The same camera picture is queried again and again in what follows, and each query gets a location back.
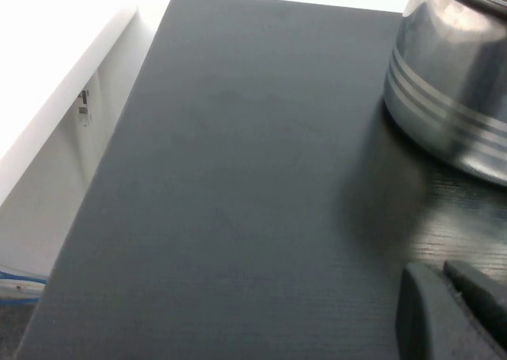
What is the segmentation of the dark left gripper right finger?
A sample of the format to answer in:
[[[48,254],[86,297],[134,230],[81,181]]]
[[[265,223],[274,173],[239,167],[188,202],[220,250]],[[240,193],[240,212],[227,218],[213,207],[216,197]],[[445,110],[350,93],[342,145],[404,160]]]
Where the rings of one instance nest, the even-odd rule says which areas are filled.
[[[443,272],[473,317],[506,351],[506,285],[463,261],[446,261]]]

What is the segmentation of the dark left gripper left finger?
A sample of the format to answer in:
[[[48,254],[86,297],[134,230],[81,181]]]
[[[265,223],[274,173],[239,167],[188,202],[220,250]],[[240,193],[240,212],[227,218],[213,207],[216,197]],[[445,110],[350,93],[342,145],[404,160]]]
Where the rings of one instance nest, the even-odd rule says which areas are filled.
[[[401,359],[501,359],[443,267],[405,265],[395,320]]]

